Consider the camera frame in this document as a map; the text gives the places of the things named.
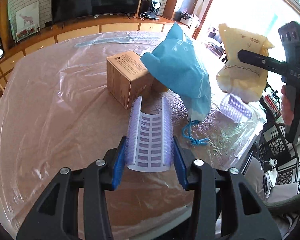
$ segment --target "box lid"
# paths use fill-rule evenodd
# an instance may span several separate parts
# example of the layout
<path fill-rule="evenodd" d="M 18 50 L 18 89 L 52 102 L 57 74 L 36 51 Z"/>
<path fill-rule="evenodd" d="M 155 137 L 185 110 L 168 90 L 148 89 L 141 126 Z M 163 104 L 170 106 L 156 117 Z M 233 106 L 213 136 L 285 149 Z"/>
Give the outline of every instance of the box lid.
<path fill-rule="evenodd" d="M 149 73 L 145 65 L 140 61 L 140 55 L 134 51 L 107 57 L 107 60 L 130 81 Z"/>

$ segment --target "blue cord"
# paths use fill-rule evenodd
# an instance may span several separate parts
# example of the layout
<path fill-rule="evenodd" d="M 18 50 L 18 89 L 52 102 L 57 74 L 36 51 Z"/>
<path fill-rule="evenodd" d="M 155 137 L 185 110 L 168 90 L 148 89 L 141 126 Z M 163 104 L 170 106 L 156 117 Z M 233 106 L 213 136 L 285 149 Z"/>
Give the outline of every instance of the blue cord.
<path fill-rule="evenodd" d="M 204 139 L 194 139 L 191 136 L 191 125 L 196 125 L 198 124 L 200 121 L 196 120 L 196 121 L 190 121 L 184 128 L 182 128 L 182 136 L 186 139 L 189 139 L 191 141 L 191 144 L 193 146 L 196 145 L 207 145 L 207 141 L 209 141 L 208 138 L 204 138 Z"/>

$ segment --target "blue gripper pad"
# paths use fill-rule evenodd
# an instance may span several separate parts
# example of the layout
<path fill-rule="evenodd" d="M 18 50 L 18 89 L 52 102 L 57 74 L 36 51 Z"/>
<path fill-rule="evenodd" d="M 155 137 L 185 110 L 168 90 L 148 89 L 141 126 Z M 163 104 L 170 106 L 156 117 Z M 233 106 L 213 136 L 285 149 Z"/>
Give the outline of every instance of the blue gripper pad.
<path fill-rule="evenodd" d="M 178 143 L 176 142 L 176 139 L 173 138 L 173 147 L 174 147 L 174 167 L 176 169 L 177 177 L 179 180 L 180 185 L 183 187 L 183 189 L 188 188 L 188 179 L 187 179 L 187 173 L 186 173 L 186 165 L 182 159 Z"/>
<path fill-rule="evenodd" d="M 121 183 L 121 177 L 125 167 L 125 160 L 124 160 L 125 146 L 126 146 L 126 139 L 122 139 L 122 141 L 118 146 L 119 153 L 118 153 L 117 160 L 114 163 L 113 171 L 112 171 L 112 190 L 116 190 Z"/>

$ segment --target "transparent plastic sheet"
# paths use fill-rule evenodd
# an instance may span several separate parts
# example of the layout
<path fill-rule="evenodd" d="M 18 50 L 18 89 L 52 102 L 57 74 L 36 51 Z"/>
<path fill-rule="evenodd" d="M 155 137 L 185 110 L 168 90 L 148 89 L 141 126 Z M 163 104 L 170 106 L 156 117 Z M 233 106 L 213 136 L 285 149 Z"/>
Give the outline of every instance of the transparent plastic sheet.
<path fill-rule="evenodd" d="M 118 38 L 129 41 L 117 43 Z M 0 198 L 16 232 L 59 169 L 87 167 L 117 147 L 126 135 L 130 110 L 125 110 L 106 88 L 106 57 L 128 50 L 141 54 L 164 38 L 163 33 L 96 34 L 40 49 L 17 63 L 0 105 Z M 110 42 L 96 42 L 105 39 Z M 205 47 L 202 53 L 209 63 L 212 106 L 205 122 L 192 128 L 192 135 L 208 137 L 208 146 L 192 147 L 182 137 L 187 112 L 172 91 L 152 92 L 150 98 L 143 99 L 141 111 L 157 114 L 165 96 L 181 146 L 214 168 L 227 170 L 245 157 L 243 152 L 262 129 L 265 114 L 251 104 L 253 115 L 245 123 L 236 124 L 221 114 L 218 106 L 225 94 L 215 76 L 223 63 Z M 191 207 L 192 194 L 179 185 L 174 167 L 137 175 L 125 168 L 119 188 L 106 192 L 115 239 L 126 239 L 176 218 Z M 82 205 L 80 194 L 81 238 Z"/>

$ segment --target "person's hand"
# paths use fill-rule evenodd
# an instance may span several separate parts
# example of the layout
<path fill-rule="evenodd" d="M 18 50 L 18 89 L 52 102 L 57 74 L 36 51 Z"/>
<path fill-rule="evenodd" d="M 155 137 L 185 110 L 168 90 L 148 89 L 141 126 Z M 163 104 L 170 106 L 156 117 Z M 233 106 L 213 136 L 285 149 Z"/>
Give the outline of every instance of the person's hand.
<path fill-rule="evenodd" d="M 293 111 L 291 110 L 291 103 L 286 96 L 285 86 L 282 87 L 281 93 L 283 94 L 281 100 L 281 115 L 286 125 L 291 125 L 294 118 Z"/>

